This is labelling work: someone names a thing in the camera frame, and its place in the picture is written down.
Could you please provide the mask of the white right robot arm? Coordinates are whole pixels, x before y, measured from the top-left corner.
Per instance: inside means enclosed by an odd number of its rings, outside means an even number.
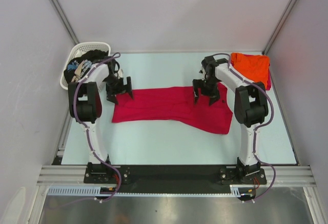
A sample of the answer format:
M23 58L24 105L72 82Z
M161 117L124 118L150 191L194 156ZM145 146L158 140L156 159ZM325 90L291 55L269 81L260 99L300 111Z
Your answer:
M221 182L252 184L260 176L261 163L256 156L257 130L269 113L268 95L262 82L254 82L238 72L231 57L224 53L221 59L206 56L201 62L200 79L194 79L194 103L200 95L209 97L213 105L220 99L219 83L224 83L235 94L234 115L241 128L241 149L234 171L220 173Z

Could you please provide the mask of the red polo shirt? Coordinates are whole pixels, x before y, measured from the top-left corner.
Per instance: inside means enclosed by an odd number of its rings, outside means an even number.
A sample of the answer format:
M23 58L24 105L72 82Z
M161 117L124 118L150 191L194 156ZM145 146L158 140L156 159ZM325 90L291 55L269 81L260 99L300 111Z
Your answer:
M201 96L194 103L193 87L137 89L134 98L128 94L117 96L112 122L139 120L174 120L213 133L229 133L233 112L227 103L227 88L217 85L220 99L209 105L209 98Z

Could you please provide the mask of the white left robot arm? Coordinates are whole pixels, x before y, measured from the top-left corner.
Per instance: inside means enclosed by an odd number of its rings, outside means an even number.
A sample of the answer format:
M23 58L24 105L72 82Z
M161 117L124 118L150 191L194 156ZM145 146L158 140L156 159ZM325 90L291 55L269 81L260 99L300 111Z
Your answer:
M112 178L120 182L121 175L110 163L100 131L99 119L103 107L99 86L106 84L107 101L116 105L117 95L128 94L134 98L131 77L123 77L118 58L120 53L116 52L112 56L97 60L84 77L68 84L70 115L80 124L88 143L88 174L95 175L103 183L109 182Z

